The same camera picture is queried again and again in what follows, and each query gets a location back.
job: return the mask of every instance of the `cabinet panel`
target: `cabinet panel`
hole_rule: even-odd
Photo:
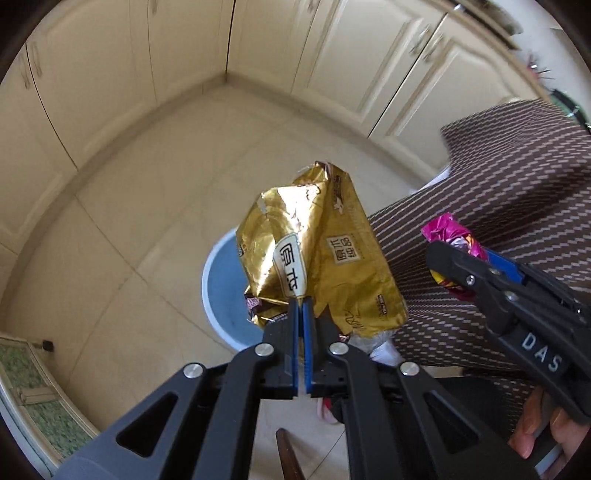
[[[421,1],[322,0],[293,94],[369,135],[442,18]]]
[[[236,0],[228,71],[290,92],[319,0]]]
[[[78,167],[155,106],[147,6],[65,0],[27,41],[43,105]]]
[[[226,71],[232,0],[150,0],[150,55],[159,103]]]
[[[43,110],[23,47],[0,84],[0,243],[19,253],[76,168]]]
[[[536,97],[500,52],[446,17],[370,138],[430,180],[448,163],[443,126],[495,105]]]

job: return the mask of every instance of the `yellow wrapper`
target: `yellow wrapper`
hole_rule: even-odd
[[[348,173],[316,163],[257,198],[236,231],[252,321],[287,312],[290,297],[327,306],[344,335],[370,338],[406,321],[404,301]]]

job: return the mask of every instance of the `crumpled wrapper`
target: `crumpled wrapper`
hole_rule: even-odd
[[[421,228],[421,233],[429,242],[438,240],[447,242],[451,246],[463,250],[473,257],[488,262],[486,250],[474,238],[472,232],[458,223],[449,212],[435,217]],[[430,272],[437,284],[447,288],[458,300],[470,301],[474,298],[474,292],[466,290],[461,285],[458,285],[449,278],[443,277],[438,272],[433,270],[430,270]]]
[[[290,298],[329,308],[343,336],[383,343],[406,321],[404,301],[348,173],[316,163],[257,198],[236,231],[250,320],[287,315]]]

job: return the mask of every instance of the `beige floor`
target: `beige floor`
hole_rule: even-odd
[[[232,358],[202,307],[207,254],[258,192],[316,160],[350,172],[368,214],[411,190],[391,161],[253,93],[223,86],[186,102],[115,154],[62,211],[3,329],[52,339],[51,371],[104,429],[184,364]],[[279,427],[292,433],[307,477],[346,478],[343,427],[320,423],[305,397],[263,402],[251,478],[282,478]]]

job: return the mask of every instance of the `metal rivet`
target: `metal rivet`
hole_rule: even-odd
[[[344,355],[349,351],[349,345],[343,342],[335,342],[330,344],[329,350],[333,355]]]
[[[421,369],[415,362],[404,362],[400,365],[400,371],[407,377],[414,377],[421,371]]]
[[[258,356],[269,356],[272,355],[275,349],[270,343],[259,343],[255,347],[255,353]]]
[[[512,291],[506,291],[505,292],[505,298],[509,301],[517,301],[519,300],[519,297],[517,296],[517,294],[513,293]]]
[[[199,364],[188,364],[183,368],[184,376],[187,378],[197,378],[203,375],[203,367]]]

